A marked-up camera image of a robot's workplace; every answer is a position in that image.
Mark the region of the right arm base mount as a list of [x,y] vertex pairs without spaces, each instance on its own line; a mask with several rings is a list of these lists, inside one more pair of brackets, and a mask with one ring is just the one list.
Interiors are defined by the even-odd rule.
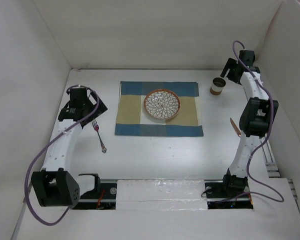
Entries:
[[201,197],[206,198],[208,210],[253,209],[249,194],[238,197],[242,192],[235,189],[225,190],[221,180],[205,181],[204,185],[205,190]]

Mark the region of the blue beige white cloth napkin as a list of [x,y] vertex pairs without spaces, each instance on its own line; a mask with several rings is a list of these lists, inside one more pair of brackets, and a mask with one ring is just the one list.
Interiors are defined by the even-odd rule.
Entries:
[[[168,90],[180,99],[180,109],[171,119],[155,119],[144,101],[156,90]],[[115,125],[117,136],[202,137],[197,82],[122,81]]]

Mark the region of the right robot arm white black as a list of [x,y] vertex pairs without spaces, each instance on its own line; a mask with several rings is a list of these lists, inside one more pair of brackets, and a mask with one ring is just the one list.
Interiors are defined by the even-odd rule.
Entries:
[[278,109],[278,101],[264,88],[260,71],[253,65],[254,51],[243,49],[235,56],[236,60],[228,59],[221,76],[243,86],[247,104],[239,120],[239,146],[221,184],[221,191],[227,197],[241,194],[248,188],[252,157],[262,147],[259,141],[271,132]]

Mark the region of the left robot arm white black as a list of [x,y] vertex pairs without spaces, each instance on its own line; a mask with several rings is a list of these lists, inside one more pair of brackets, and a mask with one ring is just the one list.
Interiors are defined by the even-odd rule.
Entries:
[[85,126],[99,131],[96,118],[107,107],[89,87],[74,85],[67,89],[70,99],[58,116],[56,136],[45,150],[47,155],[40,171],[31,176],[40,206],[74,207],[83,195],[96,198],[102,193],[98,174],[70,173],[74,146]]

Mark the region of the metal cup with brown base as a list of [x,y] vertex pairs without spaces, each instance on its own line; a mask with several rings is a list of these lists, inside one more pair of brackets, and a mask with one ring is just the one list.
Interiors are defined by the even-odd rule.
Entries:
[[209,91],[212,95],[218,96],[222,93],[225,86],[226,81],[221,77],[216,77],[212,80],[212,84]]

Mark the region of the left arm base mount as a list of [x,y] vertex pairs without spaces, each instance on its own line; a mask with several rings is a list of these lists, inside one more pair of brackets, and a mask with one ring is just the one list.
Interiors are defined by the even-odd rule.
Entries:
[[105,179],[99,190],[83,194],[73,210],[115,210],[117,196],[117,180]]

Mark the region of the orange floral patterned plate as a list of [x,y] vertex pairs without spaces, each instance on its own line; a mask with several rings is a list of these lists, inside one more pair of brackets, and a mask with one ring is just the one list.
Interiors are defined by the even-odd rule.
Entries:
[[169,120],[174,118],[181,104],[176,93],[168,89],[157,89],[148,93],[144,99],[145,111],[154,119]]

